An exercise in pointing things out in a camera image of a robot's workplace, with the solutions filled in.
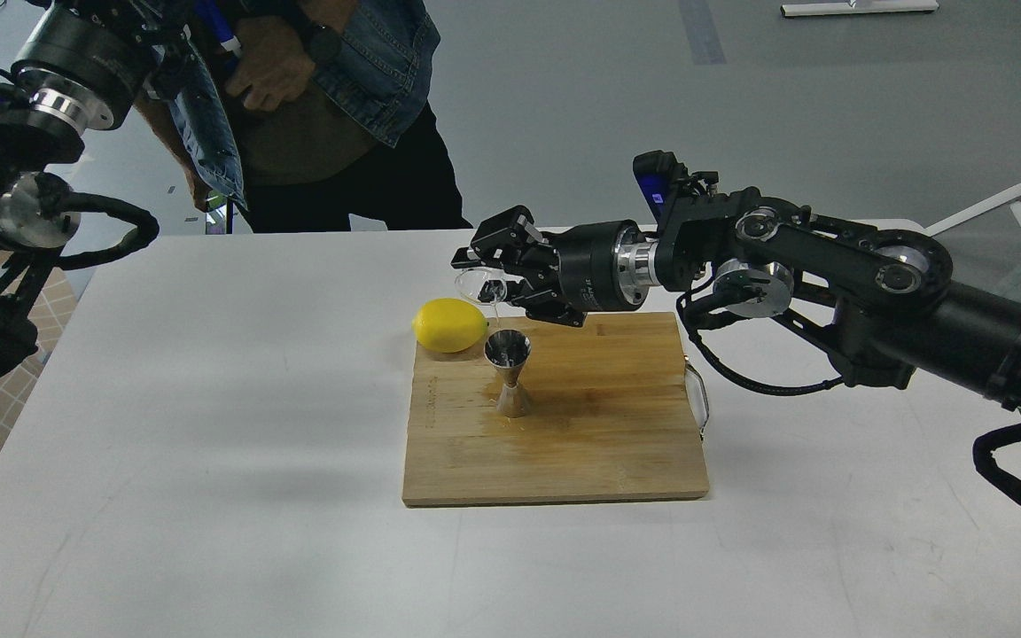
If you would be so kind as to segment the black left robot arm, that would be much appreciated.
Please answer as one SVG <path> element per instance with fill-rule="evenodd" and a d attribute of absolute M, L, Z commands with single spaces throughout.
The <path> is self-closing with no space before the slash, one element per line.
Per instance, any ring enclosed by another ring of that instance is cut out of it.
<path fill-rule="evenodd" d="M 141 1 L 43 1 L 11 67 L 0 68 L 0 452 L 72 312 L 67 272 L 106 265 L 158 236 L 154 215 L 76 192 L 54 169 L 89 132 L 121 125 L 138 97 L 173 97 L 185 67 L 181 18 Z"/>

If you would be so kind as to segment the bystander right hand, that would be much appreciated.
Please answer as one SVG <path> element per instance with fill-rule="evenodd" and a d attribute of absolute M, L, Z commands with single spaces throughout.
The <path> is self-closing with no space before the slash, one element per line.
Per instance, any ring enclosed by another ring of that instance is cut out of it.
<path fill-rule="evenodd" d="M 188 190 L 190 190 L 193 206 L 199 213 L 210 213 L 210 211 L 218 209 L 223 202 L 226 202 L 226 198 L 214 187 L 207 184 L 194 167 L 188 166 L 187 163 L 181 163 L 181 170 L 186 179 Z"/>

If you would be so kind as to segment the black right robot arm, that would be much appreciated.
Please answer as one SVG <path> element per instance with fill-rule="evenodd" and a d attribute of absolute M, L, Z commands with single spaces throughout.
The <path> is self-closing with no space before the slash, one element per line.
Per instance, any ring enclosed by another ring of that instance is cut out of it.
<path fill-rule="evenodd" d="M 676 292 L 678 318 L 709 366 L 759 394 L 904 389 L 923 369 L 1021 412 L 1021 303 L 954 282 L 951 255 L 935 239 L 818 215 L 757 187 L 721 193 L 716 171 L 689 171 L 669 151 L 642 153 L 633 170 L 657 220 L 652 233 L 633 220 L 551 233 L 515 206 L 482 222 L 451 266 L 507 272 L 509 283 L 483 286 L 483 302 L 573 327 L 591 312 L 635 311 L 653 286 Z M 773 318 L 824 352 L 838 375 L 770 386 L 725 366 L 702 331 L 744 318 Z M 972 459 L 1021 506 L 1021 479 L 994 456 L 1020 441 L 1021 423 L 984 433 Z"/>

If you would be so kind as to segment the bystander left hand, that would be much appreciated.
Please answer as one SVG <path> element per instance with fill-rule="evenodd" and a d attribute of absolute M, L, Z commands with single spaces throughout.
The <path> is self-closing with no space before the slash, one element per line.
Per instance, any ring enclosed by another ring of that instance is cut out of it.
<path fill-rule="evenodd" d="M 239 98 L 244 109 L 261 113 L 273 113 L 300 97 L 317 64 L 296 29 L 278 16 L 242 18 L 236 26 L 242 57 L 224 83 L 224 92 Z"/>

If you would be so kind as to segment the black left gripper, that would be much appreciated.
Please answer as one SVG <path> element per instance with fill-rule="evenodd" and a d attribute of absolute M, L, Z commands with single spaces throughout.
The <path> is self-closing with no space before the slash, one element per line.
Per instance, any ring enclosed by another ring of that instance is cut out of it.
<path fill-rule="evenodd" d="M 34 104 L 56 92 L 81 106 L 74 126 L 110 130 L 126 120 L 155 59 L 188 39 L 191 1 L 60 1 L 45 9 L 11 65 Z"/>

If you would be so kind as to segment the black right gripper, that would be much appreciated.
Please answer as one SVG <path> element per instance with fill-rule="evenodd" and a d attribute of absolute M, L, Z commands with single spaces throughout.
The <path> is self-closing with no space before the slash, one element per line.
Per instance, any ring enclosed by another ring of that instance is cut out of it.
<path fill-rule="evenodd" d="M 580 328 L 588 312 L 636 311 L 644 303 L 647 288 L 621 274 L 619 265 L 621 249 L 641 241 L 633 220 L 584 223 L 547 238 L 526 206 L 514 206 L 480 222 L 450 266 L 500 269 L 539 280 L 557 272 L 560 289 L 536 288 L 530 280 L 506 280 L 503 302 L 523 308 L 535 322 Z"/>

